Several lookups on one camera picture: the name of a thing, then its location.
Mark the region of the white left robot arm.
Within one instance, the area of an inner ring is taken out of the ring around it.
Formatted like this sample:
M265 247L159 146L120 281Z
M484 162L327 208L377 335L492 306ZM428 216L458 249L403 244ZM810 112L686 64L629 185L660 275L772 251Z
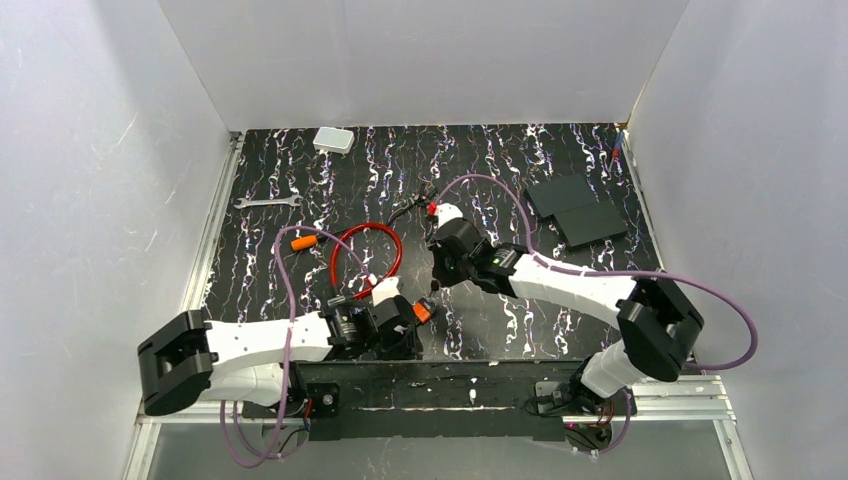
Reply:
M416 359L417 329L436 311L426 297L411 302L401 295L344 301L295 320L227 323L184 311L137 348L143 411L166 416L198 401L275 408L284 393L302 401L306 388L295 363Z

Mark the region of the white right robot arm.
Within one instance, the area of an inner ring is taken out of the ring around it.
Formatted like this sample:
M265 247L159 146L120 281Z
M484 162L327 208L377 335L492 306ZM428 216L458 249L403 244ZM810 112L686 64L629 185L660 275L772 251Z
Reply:
M427 248L439 287L471 282L493 295L576 310L619 331L618 342L581 363L555 402L599 404L643 379L674 382L703 328L702 316L671 280L579 269L522 245L494 245L462 216L438 219Z

